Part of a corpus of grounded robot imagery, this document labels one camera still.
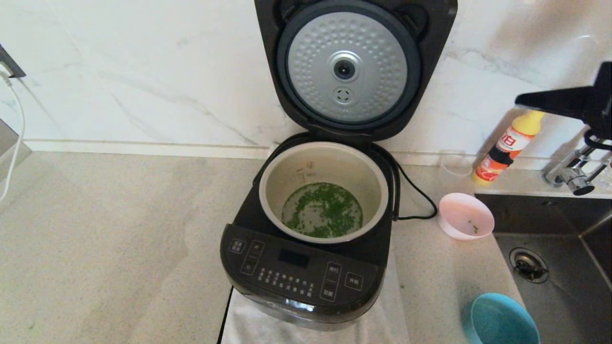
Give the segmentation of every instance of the white towel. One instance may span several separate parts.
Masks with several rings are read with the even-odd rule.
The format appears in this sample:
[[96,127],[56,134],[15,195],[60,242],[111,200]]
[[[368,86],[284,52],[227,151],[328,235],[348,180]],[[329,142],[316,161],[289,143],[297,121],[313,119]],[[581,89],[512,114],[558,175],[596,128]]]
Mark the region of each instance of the white towel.
[[352,326],[334,332],[299,327],[259,311],[253,301],[234,291],[221,343],[409,344],[393,250],[378,300]]

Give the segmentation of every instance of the baseboard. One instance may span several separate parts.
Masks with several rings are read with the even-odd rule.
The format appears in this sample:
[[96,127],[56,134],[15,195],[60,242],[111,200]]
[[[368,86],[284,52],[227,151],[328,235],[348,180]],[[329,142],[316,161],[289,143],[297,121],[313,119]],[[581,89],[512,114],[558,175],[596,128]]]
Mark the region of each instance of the baseboard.
[[[167,144],[106,141],[61,141],[26,140],[32,151],[39,152],[78,152],[102,154],[166,155],[181,157],[214,157],[234,159],[265,159],[269,147],[254,146],[208,146],[203,144]],[[438,166],[443,154],[433,152],[392,152],[402,165]],[[463,154],[468,160],[476,162],[481,157]],[[540,157],[519,157],[512,168],[518,170],[541,170],[550,159]]]
[[[13,153],[15,152],[15,148],[17,144],[15,143],[8,151],[6,151],[3,155],[0,155],[0,182],[2,182],[7,173],[9,172],[10,162],[13,160]],[[19,147],[19,152],[17,153],[17,161],[15,161],[15,166],[19,166],[19,164],[25,160],[25,158],[31,153],[29,147],[27,147],[24,143]]]

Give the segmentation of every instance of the stainless steel sink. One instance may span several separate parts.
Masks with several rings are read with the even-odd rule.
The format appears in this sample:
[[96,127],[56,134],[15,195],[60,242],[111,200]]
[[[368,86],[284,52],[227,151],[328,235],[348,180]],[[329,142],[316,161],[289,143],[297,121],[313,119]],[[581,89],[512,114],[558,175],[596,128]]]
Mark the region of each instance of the stainless steel sink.
[[611,343],[612,201],[476,197],[493,212],[493,234],[542,343]]

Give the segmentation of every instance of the white cable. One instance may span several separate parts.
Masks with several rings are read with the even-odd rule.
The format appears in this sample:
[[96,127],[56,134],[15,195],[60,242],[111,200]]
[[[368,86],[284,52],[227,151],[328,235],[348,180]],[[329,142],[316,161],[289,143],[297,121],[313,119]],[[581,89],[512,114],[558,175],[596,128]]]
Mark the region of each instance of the white cable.
[[12,87],[13,85],[10,83],[9,76],[5,75],[5,73],[0,73],[0,75],[4,79],[4,83],[9,87],[11,93],[13,94],[13,97],[15,98],[15,102],[17,103],[17,108],[19,109],[19,113],[21,114],[21,133],[19,134],[19,138],[17,139],[17,145],[15,146],[15,152],[13,153],[13,159],[10,161],[9,173],[6,176],[6,184],[4,184],[4,192],[2,193],[2,196],[0,196],[0,202],[2,202],[4,198],[6,197],[6,195],[9,193],[10,177],[11,175],[13,175],[13,170],[15,169],[15,163],[17,161],[17,154],[19,153],[19,147],[21,146],[21,142],[23,141],[23,134],[26,131],[26,116],[23,114],[23,108],[21,107],[21,102],[19,101],[19,97],[17,97],[17,93],[15,93],[15,90],[13,90],[13,87]]

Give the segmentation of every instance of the rice cooker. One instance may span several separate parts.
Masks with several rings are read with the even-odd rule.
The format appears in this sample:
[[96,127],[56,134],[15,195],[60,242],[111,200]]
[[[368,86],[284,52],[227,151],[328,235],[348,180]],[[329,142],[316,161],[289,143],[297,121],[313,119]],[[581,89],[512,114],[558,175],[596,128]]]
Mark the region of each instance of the rice cooker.
[[[226,274],[261,310],[315,329],[346,326],[381,290],[397,219],[397,163],[375,141],[408,123],[440,57],[456,0],[255,0],[278,99],[307,129],[266,160],[220,243]],[[282,220],[296,190],[340,185],[360,227],[312,237]]]

